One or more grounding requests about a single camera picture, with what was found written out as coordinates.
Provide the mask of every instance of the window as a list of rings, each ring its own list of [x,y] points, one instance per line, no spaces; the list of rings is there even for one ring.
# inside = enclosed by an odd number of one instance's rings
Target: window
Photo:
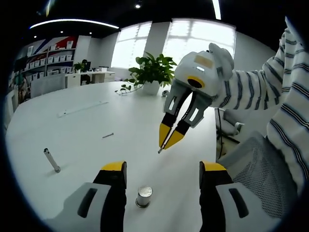
[[[112,55],[112,67],[128,69],[136,65],[135,57],[143,56],[150,27],[151,22],[147,22],[121,30]]]
[[[208,50],[209,43],[225,48],[234,57],[235,27],[198,19],[174,19],[164,44],[163,54],[178,64],[190,52]]]

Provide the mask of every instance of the metal cylinder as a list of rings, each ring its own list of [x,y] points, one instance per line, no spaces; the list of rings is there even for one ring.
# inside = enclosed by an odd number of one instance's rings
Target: metal cylinder
[[[142,186],[138,189],[136,205],[140,208],[146,208],[150,204],[150,198],[153,194],[153,189],[150,186]]]
[[[52,157],[52,155],[50,154],[49,150],[47,148],[44,149],[44,154],[46,155],[48,161],[50,162],[50,164],[52,165],[52,167],[54,168],[56,173],[59,173],[61,171],[60,167],[56,164],[54,158]]]

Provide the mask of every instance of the sleeve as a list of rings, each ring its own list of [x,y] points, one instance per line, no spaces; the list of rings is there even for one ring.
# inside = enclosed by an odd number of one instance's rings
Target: sleeve
[[[276,55],[260,71],[233,71],[224,81],[211,107],[265,110],[280,103],[284,71],[285,34]]]

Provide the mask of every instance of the potted plant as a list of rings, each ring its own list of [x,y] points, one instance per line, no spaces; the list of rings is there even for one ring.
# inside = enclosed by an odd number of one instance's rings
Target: potted plant
[[[143,87],[143,91],[149,95],[156,95],[161,86],[170,85],[174,78],[173,66],[177,65],[171,57],[160,54],[154,58],[146,52],[146,57],[136,57],[140,68],[129,68],[132,78],[124,80],[128,83],[121,85],[115,92],[119,95],[136,91]]]
[[[74,66],[76,73],[81,73],[81,69],[84,68],[84,64],[80,62],[78,62],[77,64],[74,64],[73,66]]]

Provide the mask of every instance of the metal rod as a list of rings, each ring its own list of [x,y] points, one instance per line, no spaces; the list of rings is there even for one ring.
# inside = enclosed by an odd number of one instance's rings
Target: metal rod
[[[106,137],[109,137],[109,136],[111,136],[111,135],[114,135],[114,133],[111,133],[111,134],[105,135],[105,136],[103,136],[103,137],[102,137],[102,139],[104,139],[104,138],[106,138]]]
[[[52,167],[54,168],[56,173],[59,173],[61,171],[60,167],[56,164],[54,158],[52,157],[52,155],[50,154],[49,150],[47,148],[44,149],[44,154],[46,155],[48,161],[50,162],[50,164],[52,165]]]

